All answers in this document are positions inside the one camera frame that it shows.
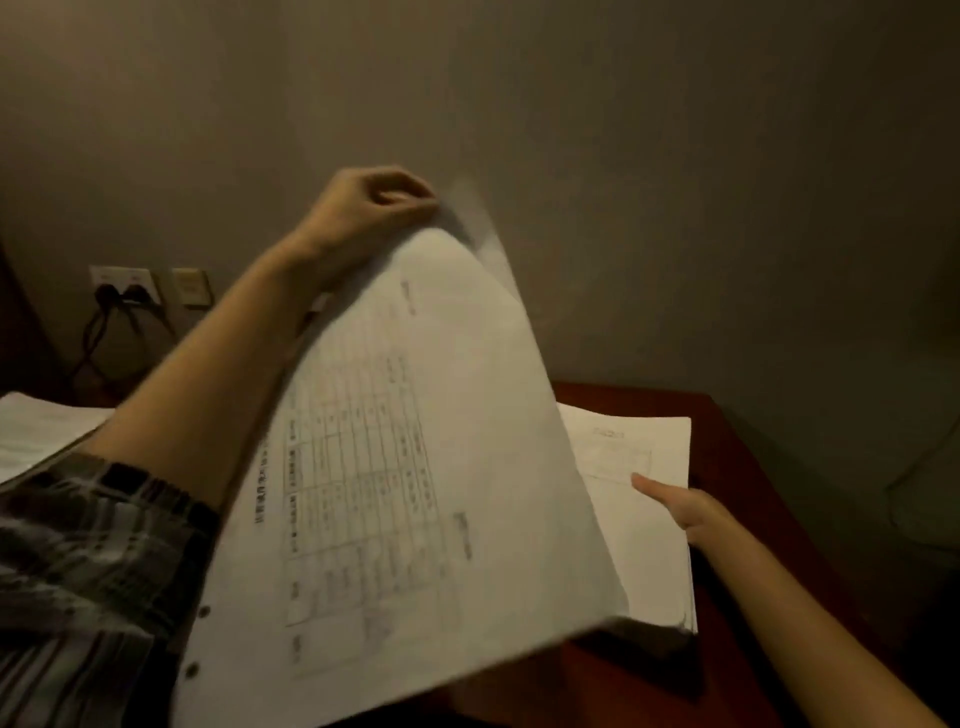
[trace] person's left arm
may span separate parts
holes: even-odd
[[[427,221],[437,201],[396,167],[343,170],[81,451],[134,466],[220,510],[314,299]]]

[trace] paper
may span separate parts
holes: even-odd
[[[640,473],[686,486],[689,418],[610,417],[558,406],[627,593],[623,617],[696,631],[686,537],[663,506],[630,485],[630,473]]]
[[[313,728],[624,608],[522,305],[447,233],[303,359],[202,604],[179,726]]]
[[[0,483],[77,442],[102,425],[112,411],[67,407],[19,392],[0,398]]]

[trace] person's left hand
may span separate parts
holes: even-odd
[[[438,207],[429,185],[401,167],[342,169],[281,245],[336,278],[380,253],[392,233],[427,222]]]

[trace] desk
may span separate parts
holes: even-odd
[[[690,485],[716,496],[817,599],[874,652],[876,640],[843,585],[707,395],[583,384],[554,385],[557,400],[608,415],[689,417]],[[452,688],[460,712],[494,723],[577,726],[768,726],[796,707],[699,556],[694,561],[699,637],[667,661],[632,669],[566,643]]]

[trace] plaid shirt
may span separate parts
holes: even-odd
[[[218,526],[162,480],[79,452],[0,484],[0,726],[165,724],[166,647]]]

